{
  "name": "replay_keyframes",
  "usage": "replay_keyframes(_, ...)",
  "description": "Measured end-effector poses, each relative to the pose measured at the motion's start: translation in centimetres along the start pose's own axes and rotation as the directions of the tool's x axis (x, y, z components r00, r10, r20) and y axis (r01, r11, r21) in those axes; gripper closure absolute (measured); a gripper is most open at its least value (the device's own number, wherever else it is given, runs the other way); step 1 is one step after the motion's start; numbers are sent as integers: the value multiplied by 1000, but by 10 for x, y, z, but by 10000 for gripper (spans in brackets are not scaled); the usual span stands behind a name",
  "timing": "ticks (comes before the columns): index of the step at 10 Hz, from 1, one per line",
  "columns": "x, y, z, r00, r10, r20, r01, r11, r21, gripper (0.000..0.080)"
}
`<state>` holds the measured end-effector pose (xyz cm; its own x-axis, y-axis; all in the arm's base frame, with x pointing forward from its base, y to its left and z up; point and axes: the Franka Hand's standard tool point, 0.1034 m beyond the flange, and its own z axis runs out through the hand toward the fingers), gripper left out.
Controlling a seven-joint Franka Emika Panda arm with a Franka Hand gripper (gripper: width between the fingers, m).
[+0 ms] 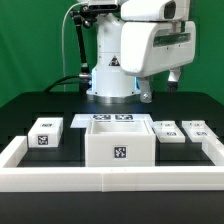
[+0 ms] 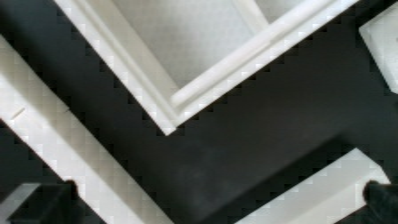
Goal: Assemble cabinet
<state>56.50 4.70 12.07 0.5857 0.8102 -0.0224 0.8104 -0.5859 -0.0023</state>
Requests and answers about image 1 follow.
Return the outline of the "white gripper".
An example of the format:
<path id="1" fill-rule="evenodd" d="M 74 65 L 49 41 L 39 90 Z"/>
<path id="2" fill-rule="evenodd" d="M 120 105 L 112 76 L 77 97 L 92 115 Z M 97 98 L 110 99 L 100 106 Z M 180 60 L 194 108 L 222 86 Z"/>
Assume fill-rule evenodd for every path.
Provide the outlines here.
<path id="1" fill-rule="evenodd" d="M 181 68 L 195 56 L 196 27 L 185 23 L 185 31 L 173 33 L 171 23 L 126 22 L 121 32 L 120 65 L 126 75 L 140 77 L 140 100 L 152 101 L 150 79 L 143 78 L 170 70 L 167 90 L 175 92 Z"/>

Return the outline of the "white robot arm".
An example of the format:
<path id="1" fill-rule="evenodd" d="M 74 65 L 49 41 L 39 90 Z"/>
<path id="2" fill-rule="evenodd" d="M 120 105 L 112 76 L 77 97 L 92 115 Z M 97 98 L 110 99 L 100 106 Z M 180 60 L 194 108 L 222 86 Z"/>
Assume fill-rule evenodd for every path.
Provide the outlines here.
<path id="1" fill-rule="evenodd" d="M 97 19 L 97 64 L 90 99 L 124 103 L 152 100 L 151 77 L 167 71 L 174 91 L 182 66 L 195 56 L 191 0 L 88 0 Z"/>

